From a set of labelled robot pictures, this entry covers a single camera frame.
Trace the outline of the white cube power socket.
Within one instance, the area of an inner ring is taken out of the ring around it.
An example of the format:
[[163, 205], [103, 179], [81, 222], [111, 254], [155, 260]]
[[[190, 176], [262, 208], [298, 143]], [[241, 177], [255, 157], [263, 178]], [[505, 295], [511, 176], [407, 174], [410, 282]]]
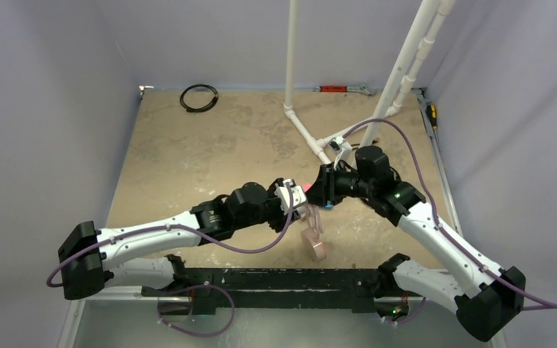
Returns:
[[308, 214], [309, 214], [308, 204], [302, 204], [299, 207], [297, 207], [294, 211], [294, 216], [298, 220], [302, 220], [302, 221], [307, 220]]

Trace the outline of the pink round socket with cord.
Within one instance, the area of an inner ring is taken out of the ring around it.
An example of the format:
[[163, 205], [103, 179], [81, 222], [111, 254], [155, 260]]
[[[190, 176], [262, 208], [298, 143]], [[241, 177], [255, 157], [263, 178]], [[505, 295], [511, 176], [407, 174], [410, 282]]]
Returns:
[[306, 223], [306, 228], [301, 231], [300, 235], [311, 258], [316, 262], [325, 260], [327, 251], [322, 240], [323, 224], [319, 208], [308, 204], [300, 220]]

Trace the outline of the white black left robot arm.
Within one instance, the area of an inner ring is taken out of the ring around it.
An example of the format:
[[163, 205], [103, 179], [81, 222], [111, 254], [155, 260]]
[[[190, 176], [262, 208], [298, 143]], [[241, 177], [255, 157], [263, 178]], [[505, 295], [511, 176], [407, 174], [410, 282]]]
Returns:
[[266, 224], [283, 237], [305, 211], [305, 189], [279, 178], [269, 188], [249, 182], [190, 210], [150, 223], [124, 228], [76, 225], [58, 249], [59, 266], [46, 284], [62, 288], [65, 299], [84, 299], [108, 287], [145, 286], [168, 296], [185, 292], [187, 277], [174, 257], [151, 260], [169, 249], [219, 245], [244, 254], [225, 241], [241, 229]]

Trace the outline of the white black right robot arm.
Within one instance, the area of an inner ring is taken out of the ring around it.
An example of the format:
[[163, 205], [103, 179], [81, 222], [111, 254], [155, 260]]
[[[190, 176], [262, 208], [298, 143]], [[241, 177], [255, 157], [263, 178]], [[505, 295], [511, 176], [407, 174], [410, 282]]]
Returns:
[[454, 313], [475, 339], [490, 341], [524, 307], [525, 275], [503, 268], [476, 250], [452, 228], [445, 228], [431, 199], [402, 181], [377, 146], [355, 153], [356, 166], [321, 165], [306, 191], [309, 203], [325, 207], [344, 198], [360, 199], [376, 214], [413, 237], [442, 266], [425, 268], [402, 254], [380, 266], [379, 288], [388, 295], [412, 291]]

